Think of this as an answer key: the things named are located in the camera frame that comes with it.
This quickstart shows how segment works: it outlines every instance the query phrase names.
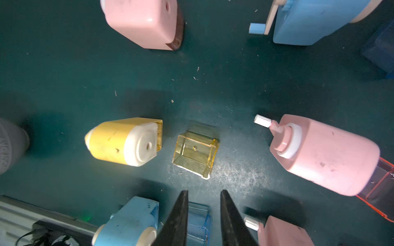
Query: clear plastic container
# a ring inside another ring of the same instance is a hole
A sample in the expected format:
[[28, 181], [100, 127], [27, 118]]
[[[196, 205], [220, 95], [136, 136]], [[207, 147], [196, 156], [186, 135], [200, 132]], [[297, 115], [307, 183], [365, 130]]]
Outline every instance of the clear plastic container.
[[208, 246], [211, 227], [209, 207], [189, 202], [187, 246]]
[[381, 216], [394, 222], [394, 165], [380, 158], [371, 179], [357, 196]]
[[173, 164], [209, 179], [219, 141], [187, 131], [178, 136]]
[[384, 71], [394, 72], [394, 19], [374, 33], [361, 53]]

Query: black cable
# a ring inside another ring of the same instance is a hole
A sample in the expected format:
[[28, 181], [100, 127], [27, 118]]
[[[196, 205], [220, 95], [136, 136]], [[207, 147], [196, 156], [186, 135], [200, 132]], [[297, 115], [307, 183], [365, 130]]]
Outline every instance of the black cable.
[[15, 242], [15, 246], [18, 246], [18, 242], [19, 242], [23, 237], [28, 236], [28, 235], [31, 235], [31, 234], [33, 234], [33, 233], [35, 233], [35, 232], [37, 232], [37, 231], [42, 231], [42, 230], [47, 230], [47, 232], [48, 232], [48, 229], [46, 229], [46, 228], [43, 228], [43, 229], [35, 229], [35, 230], [31, 231], [31, 232], [26, 233], [25, 235], [21, 236], [20, 238], [18, 238], [18, 240]]

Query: blue box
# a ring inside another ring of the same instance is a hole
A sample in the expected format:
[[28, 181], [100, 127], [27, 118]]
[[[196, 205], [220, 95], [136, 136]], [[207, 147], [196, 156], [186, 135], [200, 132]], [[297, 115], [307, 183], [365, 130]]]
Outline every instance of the blue box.
[[389, 74], [394, 71], [394, 20], [379, 27], [361, 49], [361, 54]]
[[187, 246], [208, 246], [212, 219], [209, 207], [189, 202]]

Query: dark green table surface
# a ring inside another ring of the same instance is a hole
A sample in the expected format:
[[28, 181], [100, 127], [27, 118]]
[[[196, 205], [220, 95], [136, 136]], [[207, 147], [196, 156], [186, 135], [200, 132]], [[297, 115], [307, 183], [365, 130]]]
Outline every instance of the dark green table surface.
[[[248, 34], [271, 0], [179, 4], [184, 42], [169, 52], [111, 29], [98, 0], [0, 1], [0, 116], [32, 140], [0, 176], [0, 194], [99, 226], [136, 195], [159, 201], [164, 223], [188, 189], [190, 201], [212, 208], [215, 246], [227, 189], [241, 213], [302, 226], [316, 246], [394, 245], [394, 223], [287, 172], [269, 152], [269, 130], [253, 123], [257, 113], [309, 117], [373, 140], [394, 161], [394, 81], [360, 55], [393, 17], [392, 1], [308, 47]], [[141, 167], [94, 159], [84, 135], [130, 117], [163, 119], [158, 156]], [[171, 164], [177, 135], [196, 128], [220, 138], [209, 180]]]

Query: pink pencil sharpener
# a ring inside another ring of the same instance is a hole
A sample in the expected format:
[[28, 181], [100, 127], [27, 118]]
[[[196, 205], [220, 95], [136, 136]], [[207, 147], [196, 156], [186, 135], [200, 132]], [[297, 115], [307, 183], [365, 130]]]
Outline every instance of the pink pencil sharpener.
[[184, 19], [177, 0], [100, 0], [110, 27], [145, 49], [177, 50]]

